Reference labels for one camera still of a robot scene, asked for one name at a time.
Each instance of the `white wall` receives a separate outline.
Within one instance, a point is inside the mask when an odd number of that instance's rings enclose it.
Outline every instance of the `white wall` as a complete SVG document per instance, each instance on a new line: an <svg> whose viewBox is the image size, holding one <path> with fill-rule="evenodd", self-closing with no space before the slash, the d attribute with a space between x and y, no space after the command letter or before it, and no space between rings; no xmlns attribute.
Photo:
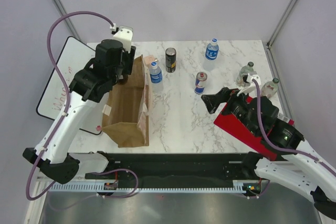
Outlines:
<svg viewBox="0 0 336 224"><path fill-rule="evenodd" d="M299 0L272 49L298 130L334 166L335 19L335 0Z"/></svg>
<svg viewBox="0 0 336 224"><path fill-rule="evenodd" d="M25 185L32 167L23 157L51 126L35 107L51 73L46 37L59 17L51 0L0 0L0 222L22 223L28 200ZM53 51L59 55L69 36L55 30Z"/></svg>
<svg viewBox="0 0 336 224"><path fill-rule="evenodd" d="M96 11L134 28L135 41L262 39L267 41L290 0L61 0L67 12ZM105 39L105 22L72 19L86 41Z"/></svg>

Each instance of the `plastic bottle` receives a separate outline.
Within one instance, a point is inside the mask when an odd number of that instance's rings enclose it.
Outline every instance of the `plastic bottle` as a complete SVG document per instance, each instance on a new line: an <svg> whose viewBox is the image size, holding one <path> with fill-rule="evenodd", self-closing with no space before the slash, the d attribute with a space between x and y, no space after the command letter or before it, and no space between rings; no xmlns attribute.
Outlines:
<svg viewBox="0 0 336 224"><path fill-rule="evenodd" d="M217 44L217 39L212 39L212 41L207 45L205 51L205 59L203 68L205 71L211 71L215 68L216 58L218 55L219 46Z"/></svg>
<svg viewBox="0 0 336 224"><path fill-rule="evenodd" d="M261 95L266 96L270 99L273 95L275 95L279 89L279 79L274 78L273 80L266 82L265 85L261 89Z"/></svg>
<svg viewBox="0 0 336 224"><path fill-rule="evenodd" d="M162 71L155 61L151 63L149 74L153 83L153 91L156 93L161 92L163 90Z"/></svg>
<svg viewBox="0 0 336 224"><path fill-rule="evenodd" d="M253 72L253 66L254 66L254 63L252 61L250 61L246 66L243 66L238 74L238 77L236 79L236 84L240 87L247 87L249 86L249 83L245 83L243 81L243 77L245 75L247 75L248 73L250 72Z"/></svg>

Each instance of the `black linear rail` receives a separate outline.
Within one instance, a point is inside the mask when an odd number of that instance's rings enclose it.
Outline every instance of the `black linear rail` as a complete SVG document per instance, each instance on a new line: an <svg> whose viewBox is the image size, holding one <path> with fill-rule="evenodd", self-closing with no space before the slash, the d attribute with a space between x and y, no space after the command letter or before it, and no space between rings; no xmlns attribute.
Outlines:
<svg viewBox="0 0 336 224"><path fill-rule="evenodd" d="M139 178L139 188L232 187L232 180L246 179L239 163L246 154L103 155L110 160L106 171L118 168L134 171ZM87 174L86 179L115 179L115 174ZM132 174L119 172L118 185L121 188L132 188L135 179Z"/></svg>

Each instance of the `handwriting on whiteboard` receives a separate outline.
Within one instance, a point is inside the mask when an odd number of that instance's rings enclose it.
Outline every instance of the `handwriting on whiteboard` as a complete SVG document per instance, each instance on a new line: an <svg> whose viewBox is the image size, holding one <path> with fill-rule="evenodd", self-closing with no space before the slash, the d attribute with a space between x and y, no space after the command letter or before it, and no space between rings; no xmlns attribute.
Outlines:
<svg viewBox="0 0 336 224"><path fill-rule="evenodd" d="M68 67L67 72L64 73L63 75L67 85L70 84L70 82L73 79L73 71L71 67ZM60 93L60 95L58 95L57 97L54 98L54 103L52 104L52 109L53 110L61 110L63 104L65 103L67 97L67 93L65 91L65 88L62 87L62 92Z"/></svg>

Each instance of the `red bull can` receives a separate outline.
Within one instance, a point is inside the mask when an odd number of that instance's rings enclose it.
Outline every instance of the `red bull can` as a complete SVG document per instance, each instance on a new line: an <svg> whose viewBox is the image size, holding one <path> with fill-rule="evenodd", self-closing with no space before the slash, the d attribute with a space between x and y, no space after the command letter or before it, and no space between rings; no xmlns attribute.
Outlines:
<svg viewBox="0 0 336 224"><path fill-rule="evenodd" d="M203 94L208 75L205 72L198 72L196 75L196 94Z"/></svg>

